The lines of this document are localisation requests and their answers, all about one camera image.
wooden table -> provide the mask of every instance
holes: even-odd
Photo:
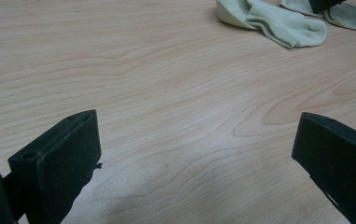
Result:
[[[284,49],[215,9],[0,0],[0,173],[96,109],[104,166],[64,223],[348,223],[291,152],[303,111],[356,129],[356,31]]]

table surface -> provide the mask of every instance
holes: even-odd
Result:
[[[63,223],[348,223],[291,153],[304,111],[356,129],[356,31],[284,49],[215,10],[0,0],[0,173],[96,109],[104,165]]]

green cloth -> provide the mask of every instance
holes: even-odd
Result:
[[[356,30],[356,7],[350,4],[336,5],[324,10],[320,15],[312,12],[308,0],[282,0],[280,4],[287,9],[306,15],[324,17],[333,25]]]
[[[262,30],[265,36],[287,49],[317,46],[326,38],[323,21],[306,19],[300,13],[260,0],[218,0],[217,13],[220,21]]]

